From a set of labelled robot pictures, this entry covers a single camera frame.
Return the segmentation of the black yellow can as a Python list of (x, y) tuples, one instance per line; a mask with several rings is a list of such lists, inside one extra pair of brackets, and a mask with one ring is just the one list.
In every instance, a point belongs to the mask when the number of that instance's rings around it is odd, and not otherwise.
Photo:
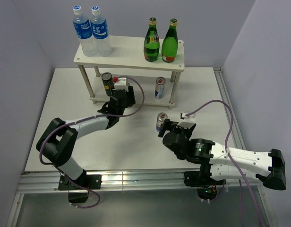
[(113, 76), (110, 72), (105, 72), (101, 75), (103, 86), (107, 96), (112, 96), (114, 90)]

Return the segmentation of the silver blue energy can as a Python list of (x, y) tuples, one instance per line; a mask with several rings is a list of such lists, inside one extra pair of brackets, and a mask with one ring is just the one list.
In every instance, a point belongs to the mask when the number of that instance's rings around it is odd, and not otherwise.
[(155, 97), (157, 99), (162, 99), (164, 97), (164, 87), (166, 80), (164, 77), (157, 77), (155, 82)]
[(158, 113), (157, 119), (156, 119), (156, 130), (158, 132), (160, 132), (161, 125), (164, 123), (165, 119), (167, 119), (167, 118), (168, 118), (168, 116), (166, 113), (164, 113), (164, 112)]

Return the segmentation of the short green Perrier bottle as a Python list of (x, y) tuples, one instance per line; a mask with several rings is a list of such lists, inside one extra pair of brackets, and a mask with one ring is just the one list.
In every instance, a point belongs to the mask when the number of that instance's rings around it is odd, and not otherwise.
[(154, 62), (158, 59), (160, 41), (156, 28), (157, 19), (149, 19), (149, 27), (144, 40), (144, 57), (148, 62)]

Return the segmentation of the tall green Perrier bottle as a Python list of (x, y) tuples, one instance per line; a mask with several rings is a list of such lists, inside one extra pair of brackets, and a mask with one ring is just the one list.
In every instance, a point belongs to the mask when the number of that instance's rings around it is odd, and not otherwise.
[(166, 63), (173, 62), (178, 51), (177, 19), (170, 20), (170, 26), (162, 44), (162, 60)]

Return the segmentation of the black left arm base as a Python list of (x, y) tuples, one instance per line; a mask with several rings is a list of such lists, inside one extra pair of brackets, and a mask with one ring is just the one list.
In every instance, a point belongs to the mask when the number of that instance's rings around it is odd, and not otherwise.
[[(101, 183), (101, 175), (83, 174), (77, 180), (72, 180), (67, 175), (61, 175), (58, 190), (68, 192), (68, 201), (72, 206), (86, 209), (99, 204), (101, 197), (95, 190), (99, 190), (101, 188)], [(95, 204), (88, 206), (80, 205), (82, 203), (86, 203), (91, 195), (95, 195), (97, 197), (97, 202)]]

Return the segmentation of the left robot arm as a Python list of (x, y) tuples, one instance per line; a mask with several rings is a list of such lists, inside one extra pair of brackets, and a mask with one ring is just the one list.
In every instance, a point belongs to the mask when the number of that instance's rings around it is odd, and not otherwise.
[(69, 178), (69, 183), (76, 189), (88, 185), (86, 171), (72, 157), (76, 140), (95, 131), (107, 130), (119, 122), (124, 111), (136, 103), (134, 89), (113, 89), (110, 100), (106, 102), (95, 116), (86, 121), (76, 122), (53, 119), (36, 144), (40, 155), (44, 155), (51, 163)]

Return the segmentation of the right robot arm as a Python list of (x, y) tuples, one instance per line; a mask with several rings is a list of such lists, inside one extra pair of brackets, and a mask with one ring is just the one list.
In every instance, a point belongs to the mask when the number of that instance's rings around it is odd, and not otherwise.
[(165, 120), (158, 134), (163, 145), (177, 159), (200, 166), (199, 170), (186, 171), (184, 184), (188, 187), (206, 188), (221, 185), (228, 180), (247, 179), (261, 182), (272, 190), (286, 190), (285, 161), (282, 152), (254, 152), (224, 145), (202, 138), (193, 139), (196, 124), (184, 128), (179, 122)]

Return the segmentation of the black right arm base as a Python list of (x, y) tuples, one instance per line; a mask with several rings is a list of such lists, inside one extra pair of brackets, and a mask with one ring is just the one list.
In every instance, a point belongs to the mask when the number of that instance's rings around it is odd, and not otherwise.
[(213, 200), (218, 195), (217, 186), (225, 186), (225, 180), (214, 180), (210, 175), (201, 176), (200, 171), (184, 172), (184, 184), (186, 187), (195, 187), (197, 195), (203, 200)]

